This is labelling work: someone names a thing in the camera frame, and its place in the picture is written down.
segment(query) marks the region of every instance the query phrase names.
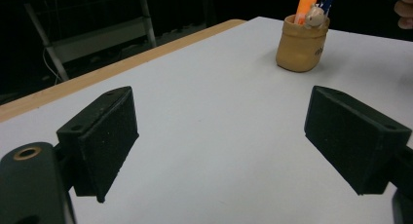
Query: white table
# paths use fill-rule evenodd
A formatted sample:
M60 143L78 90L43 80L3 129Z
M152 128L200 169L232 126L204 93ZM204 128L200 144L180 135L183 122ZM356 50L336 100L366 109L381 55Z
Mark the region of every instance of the white table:
M0 124L0 157L132 86L140 138L78 223L393 223L390 184L359 197L304 134L314 85L413 129L413 44L330 30L307 73L276 66L282 22L257 18Z

